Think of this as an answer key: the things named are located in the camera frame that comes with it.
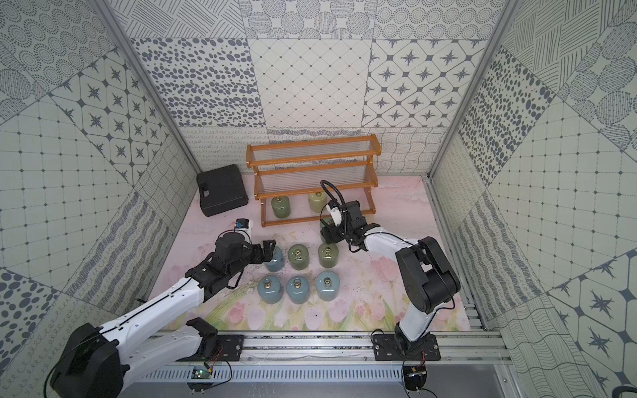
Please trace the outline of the blue canister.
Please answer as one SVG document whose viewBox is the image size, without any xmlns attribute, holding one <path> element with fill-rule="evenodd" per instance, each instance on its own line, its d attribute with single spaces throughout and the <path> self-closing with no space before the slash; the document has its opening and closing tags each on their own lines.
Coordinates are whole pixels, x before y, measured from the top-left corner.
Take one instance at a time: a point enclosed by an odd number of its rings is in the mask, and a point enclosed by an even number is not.
<svg viewBox="0 0 637 398">
<path fill-rule="evenodd" d="M 286 293 L 293 303 L 306 303 L 310 297 L 310 283 L 303 275 L 293 276 L 286 285 Z"/>
<path fill-rule="evenodd" d="M 285 257 L 283 251 L 277 246 L 275 247 L 272 260 L 265 263 L 265 268 L 267 268 L 270 273 L 275 273 L 283 270 L 284 267 Z"/>
<path fill-rule="evenodd" d="M 334 271 L 325 270 L 316 277 L 315 288 L 321 300 L 334 301 L 338 297 L 340 278 Z"/>
<path fill-rule="evenodd" d="M 266 275 L 258 283 L 258 294 L 263 302 L 275 304 L 280 302 L 283 296 L 283 287 L 276 275 Z"/>
</svg>

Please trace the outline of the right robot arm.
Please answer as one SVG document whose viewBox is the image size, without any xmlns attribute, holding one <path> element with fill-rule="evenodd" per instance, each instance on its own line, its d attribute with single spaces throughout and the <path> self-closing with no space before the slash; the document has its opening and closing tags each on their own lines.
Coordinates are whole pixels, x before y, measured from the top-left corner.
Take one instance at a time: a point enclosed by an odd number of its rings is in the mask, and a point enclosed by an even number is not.
<svg viewBox="0 0 637 398">
<path fill-rule="evenodd" d="M 455 296 L 461 282 L 438 241 L 431 237 L 407 239 L 376 223 L 368 223 L 357 201 L 340 204 L 331 200 L 325 206 L 332 219 L 324 222 L 325 242 L 344 241 L 353 251 L 366 251 L 393 260 L 409 299 L 402 320 L 396 324 L 396 344 L 412 350 L 427 337 L 441 312 L 456 309 Z"/>
</svg>

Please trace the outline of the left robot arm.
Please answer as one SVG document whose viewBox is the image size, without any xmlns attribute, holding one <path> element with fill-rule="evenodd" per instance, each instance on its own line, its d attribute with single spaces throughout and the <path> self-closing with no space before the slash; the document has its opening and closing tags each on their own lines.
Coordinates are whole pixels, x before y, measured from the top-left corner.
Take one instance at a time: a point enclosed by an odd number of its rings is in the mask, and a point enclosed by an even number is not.
<svg viewBox="0 0 637 398">
<path fill-rule="evenodd" d="M 245 232 L 224 232 L 213 252 L 159 296 L 99 327 L 86 323 L 77 328 L 47 375 L 43 391 L 60 397 L 116 397 L 140 378 L 179 359 L 221 358 L 218 331 L 203 318 L 193 318 L 161 338 L 154 334 L 230 289 L 230 281 L 240 280 L 248 265 L 272 261 L 275 247 L 274 240 L 254 244 Z"/>
</svg>

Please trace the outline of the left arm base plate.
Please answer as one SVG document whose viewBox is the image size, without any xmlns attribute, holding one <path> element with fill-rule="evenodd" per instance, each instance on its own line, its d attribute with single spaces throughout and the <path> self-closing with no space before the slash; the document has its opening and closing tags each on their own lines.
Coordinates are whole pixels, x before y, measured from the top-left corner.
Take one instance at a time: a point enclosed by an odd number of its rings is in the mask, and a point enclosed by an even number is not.
<svg viewBox="0 0 637 398">
<path fill-rule="evenodd" d="M 220 334 L 215 338 L 204 338 L 200 348 L 190 357 L 181 358 L 179 362 L 229 361 L 241 359 L 245 335 Z"/>
</svg>

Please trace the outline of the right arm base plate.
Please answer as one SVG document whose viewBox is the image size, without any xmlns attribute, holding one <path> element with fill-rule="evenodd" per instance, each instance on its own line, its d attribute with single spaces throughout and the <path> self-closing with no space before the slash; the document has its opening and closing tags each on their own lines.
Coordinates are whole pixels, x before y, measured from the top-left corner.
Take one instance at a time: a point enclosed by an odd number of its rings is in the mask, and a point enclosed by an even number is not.
<svg viewBox="0 0 637 398">
<path fill-rule="evenodd" d="M 436 336 L 428 333 L 423 338 L 409 342 L 395 334 L 373 334 L 371 336 L 376 361 L 440 361 L 441 353 Z"/>
</svg>

